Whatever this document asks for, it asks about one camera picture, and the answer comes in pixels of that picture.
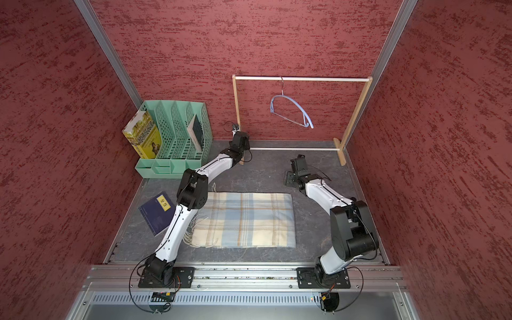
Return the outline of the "wooden clothes rack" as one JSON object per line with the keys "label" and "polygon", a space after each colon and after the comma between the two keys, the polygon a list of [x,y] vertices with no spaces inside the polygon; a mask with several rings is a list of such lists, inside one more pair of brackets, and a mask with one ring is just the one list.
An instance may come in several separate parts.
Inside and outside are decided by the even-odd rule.
{"label": "wooden clothes rack", "polygon": [[338,154],[339,162],[341,166],[347,165],[347,156],[344,153],[346,149],[347,143],[349,141],[349,136],[354,129],[356,120],[358,116],[362,112],[363,102],[369,93],[369,89],[371,84],[373,83],[373,77],[369,76],[367,78],[346,78],[346,77],[277,77],[277,76],[243,76],[243,75],[233,75],[232,76],[232,84],[233,84],[233,94],[235,99],[235,112],[237,117],[237,125],[238,128],[241,129],[241,117],[239,111],[239,99],[237,92],[237,80],[239,81],[281,81],[281,95],[280,97],[285,97],[283,88],[284,83],[286,81],[306,81],[306,82],[351,82],[351,83],[364,83],[363,89],[361,90],[361,94],[356,103],[356,107],[352,113],[352,116],[349,120],[349,123],[345,129],[342,139],[333,138],[333,142],[335,144],[334,148],[331,149],[314,149],[314,148],[298,148],[295,151],[335,151]]}

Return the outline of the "light blue clothes hanger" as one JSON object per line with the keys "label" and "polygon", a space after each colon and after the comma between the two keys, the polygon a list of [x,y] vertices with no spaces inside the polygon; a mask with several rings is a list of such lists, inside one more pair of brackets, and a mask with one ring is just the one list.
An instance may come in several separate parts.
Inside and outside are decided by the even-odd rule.
{"label": "light blue clothes hanger", "polygon": [[270,113],[303,128],[314,129],[313,121],[306,110],[296,100],[285,94],[284,78],[280,77],[279,80],[281,91],[271,98],[269,102]]}

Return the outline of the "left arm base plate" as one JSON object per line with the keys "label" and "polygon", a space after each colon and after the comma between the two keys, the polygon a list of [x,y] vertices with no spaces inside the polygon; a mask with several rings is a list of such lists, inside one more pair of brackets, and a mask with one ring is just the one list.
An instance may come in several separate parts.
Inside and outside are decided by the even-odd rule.
{"label": "left arm base plate", "polygon": [[145,267],[137,286],[142,289],[189,289],[194,274],[194,267],[171,267],[162,272]]}

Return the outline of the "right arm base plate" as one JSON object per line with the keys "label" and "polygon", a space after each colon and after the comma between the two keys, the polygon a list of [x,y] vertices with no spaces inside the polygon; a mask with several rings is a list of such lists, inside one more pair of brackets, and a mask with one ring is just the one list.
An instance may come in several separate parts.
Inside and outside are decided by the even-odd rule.
{"label": "right arm base plate", "polygon": [[300,289],[350,289],[347,270],[332,275],[326,274],[320,267],[299,267],[296,269]]}

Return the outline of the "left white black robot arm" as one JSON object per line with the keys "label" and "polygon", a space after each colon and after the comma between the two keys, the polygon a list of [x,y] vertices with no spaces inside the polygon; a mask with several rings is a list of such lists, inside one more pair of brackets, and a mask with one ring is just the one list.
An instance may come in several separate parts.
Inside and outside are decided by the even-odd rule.
{"label": "left white black robot arm", "polygon": [[249,135],[236,131],[229,147],[199,169],[186,169],[178,191],[175,213],[158,248],[146,258],[143,280],[169,287],[174,279],[173,266],[180,243],[191,220],[206,204],[209,182],[237,165],[250,150]]}

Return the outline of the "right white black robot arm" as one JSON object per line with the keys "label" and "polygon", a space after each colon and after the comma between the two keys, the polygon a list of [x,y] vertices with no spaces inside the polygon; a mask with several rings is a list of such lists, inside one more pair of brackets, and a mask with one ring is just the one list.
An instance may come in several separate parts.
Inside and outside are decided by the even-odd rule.
{"label": "right white black robot arm", "polygon": [[365,217],[364,201],[346,198],[327,184],[327,178],[312,173],[304,155],[291,160],[284,184],[298,189],[329,214],[332,247],[317,259],[313,271],[318,284],[326,286],[358,259],[377,256],[379,242],[375,227]]}

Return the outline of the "plaid beige blue scarf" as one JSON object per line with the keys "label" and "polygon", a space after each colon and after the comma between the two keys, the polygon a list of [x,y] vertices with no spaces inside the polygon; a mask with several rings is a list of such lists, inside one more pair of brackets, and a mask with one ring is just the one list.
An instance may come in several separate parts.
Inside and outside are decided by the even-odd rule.
{"label": "plaid beige blue scarf", "polygon": [[210,192],[189,224],[190,247],[296,247],[293,199],[288,193]]}

